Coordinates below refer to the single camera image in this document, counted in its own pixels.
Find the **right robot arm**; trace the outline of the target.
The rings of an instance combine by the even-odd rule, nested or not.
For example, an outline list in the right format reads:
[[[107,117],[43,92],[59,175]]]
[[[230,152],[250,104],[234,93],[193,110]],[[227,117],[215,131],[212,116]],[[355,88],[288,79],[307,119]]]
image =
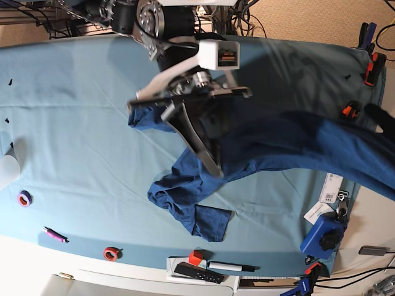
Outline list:
[[[199,33],[202,1],[61,1],[70,15],[133,38],[157,62],[158,74],[128,103],[130,111],[160,107],[160,119],[177,132],[215,177],[222,177],[218,138],[228,129],[224,99],[250,97],[233,71],[240,45],[216,33]]]

